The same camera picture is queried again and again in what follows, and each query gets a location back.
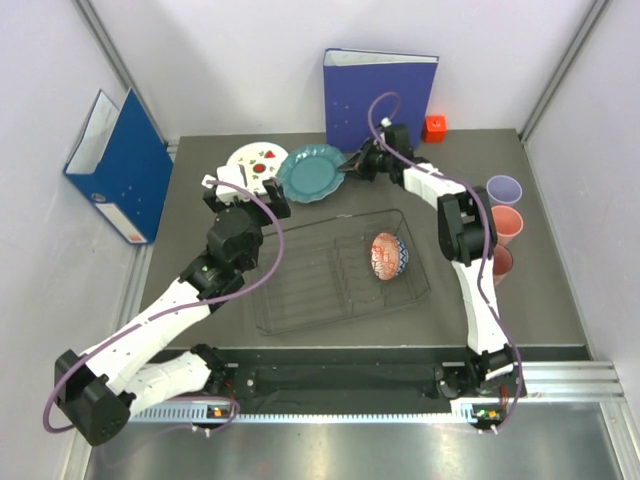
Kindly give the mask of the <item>pink patterned mug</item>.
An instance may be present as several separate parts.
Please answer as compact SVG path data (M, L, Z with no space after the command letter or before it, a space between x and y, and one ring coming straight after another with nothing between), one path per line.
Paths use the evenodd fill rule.
M497 244L493 253L493 280L498 285L513 268L513 256L504 246Z

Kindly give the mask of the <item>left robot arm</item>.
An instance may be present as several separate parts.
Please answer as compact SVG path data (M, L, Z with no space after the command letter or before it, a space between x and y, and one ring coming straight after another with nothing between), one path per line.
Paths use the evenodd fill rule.
M52 408L68 419L91 446L110 441L141 411L187 393L216 396L226 387L227 364L208 345L199 344L164 363L153 363L177 336L222 305L260 288L279 265L247 285L244 273L257 268L262 229L273 226L284 236L281 220L291 214L276 178L263 183L258 196L233 185L224 200L224 181L212 179L203 198L216 217L207 243L149 307L116 333L81 354L68 350L54 364L54 387L43 411L49 433Z

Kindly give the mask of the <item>black wire dish rack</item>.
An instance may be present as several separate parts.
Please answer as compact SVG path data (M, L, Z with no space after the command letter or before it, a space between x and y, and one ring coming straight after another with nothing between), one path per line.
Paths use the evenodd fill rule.
M396 238L400 263L374 268L381 234ZM408 223L397 209L339 215L284 230L274 275L251 294L256 327L277 335L358 317L387 314L424 300L426 270Z

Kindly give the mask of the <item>pink plastic cup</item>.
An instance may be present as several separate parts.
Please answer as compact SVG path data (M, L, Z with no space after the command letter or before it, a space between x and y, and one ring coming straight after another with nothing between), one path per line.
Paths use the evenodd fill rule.
M498 243L502 246L507 246L522 232L524 220L516 209L507 205L493 206L491 211Z

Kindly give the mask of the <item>lavender plastic cup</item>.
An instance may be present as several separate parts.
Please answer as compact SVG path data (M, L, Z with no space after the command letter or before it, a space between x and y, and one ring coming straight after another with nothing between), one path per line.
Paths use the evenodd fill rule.
M523 195L519 181L508 175L492 176L486 183L486 190L491 205L513 206Z

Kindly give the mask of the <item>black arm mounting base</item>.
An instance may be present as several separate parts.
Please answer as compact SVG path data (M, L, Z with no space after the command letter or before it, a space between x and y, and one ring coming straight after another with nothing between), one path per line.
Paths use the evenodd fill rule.
M346 399L358 392L429 399L491 394L520 380L508 346L475 354L464 347L226 348L213 353L230 372L235 395L283 401L293 395Z

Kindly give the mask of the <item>teal plate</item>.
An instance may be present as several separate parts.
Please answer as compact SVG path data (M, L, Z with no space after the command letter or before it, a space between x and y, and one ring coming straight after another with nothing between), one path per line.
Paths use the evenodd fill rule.
M343 153L333 146L305 145L289 153L276 177L288 200L309 204L338 190L345 178L339 167L345 162Z

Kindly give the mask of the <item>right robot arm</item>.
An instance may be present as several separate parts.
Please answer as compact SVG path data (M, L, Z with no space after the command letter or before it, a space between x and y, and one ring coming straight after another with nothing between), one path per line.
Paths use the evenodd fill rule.
M401 124L375 130L338 170L368 181L387 174L436 210L439 247L454 268L467 316L463 383L478 395L492 394L514 372L518 355L498 311L492 274L497 236L486 190L415 156L408 129Z

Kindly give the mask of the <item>watermelon pattern plate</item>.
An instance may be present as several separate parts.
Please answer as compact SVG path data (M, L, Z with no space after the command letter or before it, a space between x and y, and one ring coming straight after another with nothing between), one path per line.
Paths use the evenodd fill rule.
M288 151L272 142L253 142L241 146L227 159L227 165L239 165L248 191L256 196L266 194L263 182L276 176Z

